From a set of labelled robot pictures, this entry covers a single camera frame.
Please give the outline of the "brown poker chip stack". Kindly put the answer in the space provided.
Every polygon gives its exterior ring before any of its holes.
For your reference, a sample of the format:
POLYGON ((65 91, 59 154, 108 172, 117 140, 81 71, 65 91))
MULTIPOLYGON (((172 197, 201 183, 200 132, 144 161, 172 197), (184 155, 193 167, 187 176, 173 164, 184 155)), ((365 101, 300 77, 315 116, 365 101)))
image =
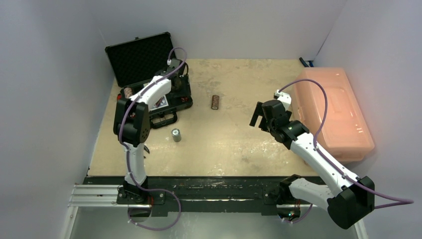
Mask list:
POLYGON ((219 95, 212 95, 212 98, 211 98, 211 109, 212 110, 218 110, 219 109, 219 101, 220 101, 219 95))

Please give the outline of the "grey poker chip stack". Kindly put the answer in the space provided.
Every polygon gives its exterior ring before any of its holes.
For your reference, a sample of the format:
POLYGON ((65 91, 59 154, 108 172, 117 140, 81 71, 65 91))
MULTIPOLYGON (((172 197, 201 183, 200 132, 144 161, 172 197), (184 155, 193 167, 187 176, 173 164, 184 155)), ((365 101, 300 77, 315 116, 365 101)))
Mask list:
POLYGON ((180 142, 182 140, 181 132, 179 129, 175 128, 171 131, 172 139, 174 142, 180 142))

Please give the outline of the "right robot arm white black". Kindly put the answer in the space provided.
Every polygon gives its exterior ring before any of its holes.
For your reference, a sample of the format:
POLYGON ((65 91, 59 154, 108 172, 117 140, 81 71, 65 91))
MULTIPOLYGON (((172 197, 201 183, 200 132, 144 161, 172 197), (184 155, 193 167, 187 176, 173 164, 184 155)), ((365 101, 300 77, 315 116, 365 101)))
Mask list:
POLYGON ((290 120, 291 112, 280 100, 258 102, 250 126, 262 117, 259 128, 302 158, 323 180, 318 185, 299 175, 281 181, 267 196, 277 203, 304 200, 326 210, 334 223, 348 229, 375 209, 375 196, 369 190, 375 184, 368 176, 363 178, 343 168, 298 120, 290 120))

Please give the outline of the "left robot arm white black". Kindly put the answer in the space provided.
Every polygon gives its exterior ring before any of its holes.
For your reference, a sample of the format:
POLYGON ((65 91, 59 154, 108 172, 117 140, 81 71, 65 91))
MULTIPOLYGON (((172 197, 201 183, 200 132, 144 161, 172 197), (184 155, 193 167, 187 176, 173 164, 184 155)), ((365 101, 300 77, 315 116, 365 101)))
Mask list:
POLYGON ((144 167, 150 131, 175 123, 177 112, 193 105, 188 72, 185 61, 169 59, 167 67, 148 82, 124 88, 116 102, 113 132, 123 147, 126 164, 119 194, 137 204, 144 203, 151 191, 144 167))

